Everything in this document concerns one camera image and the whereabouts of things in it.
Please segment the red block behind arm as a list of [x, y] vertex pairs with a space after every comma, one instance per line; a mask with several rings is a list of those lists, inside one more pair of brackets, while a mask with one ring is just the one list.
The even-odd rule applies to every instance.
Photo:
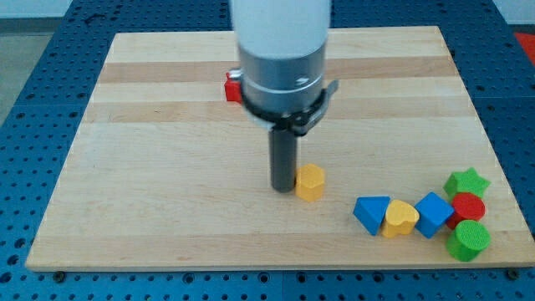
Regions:
[[224, 90], [227, 102], [242, 103], [242, 89], [239, 76], [233, 75], [231, 72], [226, 72]]

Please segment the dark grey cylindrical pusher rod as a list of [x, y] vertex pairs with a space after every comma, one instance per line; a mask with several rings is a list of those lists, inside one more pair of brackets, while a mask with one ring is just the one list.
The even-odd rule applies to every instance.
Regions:
[[271, 186], [281, 193], [290, 192], [295, 187], [297, 138], [287, 129], [273, 127], [268, 144]]

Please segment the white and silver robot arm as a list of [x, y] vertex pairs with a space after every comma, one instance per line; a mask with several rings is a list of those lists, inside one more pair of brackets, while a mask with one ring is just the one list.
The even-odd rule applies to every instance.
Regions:
[[271, 186], [296, 181], [298, 138], [326, 114], [337, 81], [324, 83], [330, 0], [233, 0], [232, 29], [248, 117], [268, 132]]

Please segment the black clamp ring mount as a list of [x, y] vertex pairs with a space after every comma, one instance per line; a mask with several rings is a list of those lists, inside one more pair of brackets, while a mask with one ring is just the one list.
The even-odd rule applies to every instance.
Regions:
[[246, 95], [241, 92], [242, 107], [246, 115], [263, 129], [288, 130], [297, 137], [305, 136], [325, 116], [330, 99], [339, 88], [339, 81], [333, 80], [321, 90], [319, 97], [310, 105], [293, 113], [278, 113], [262, 109], [253, 104]]

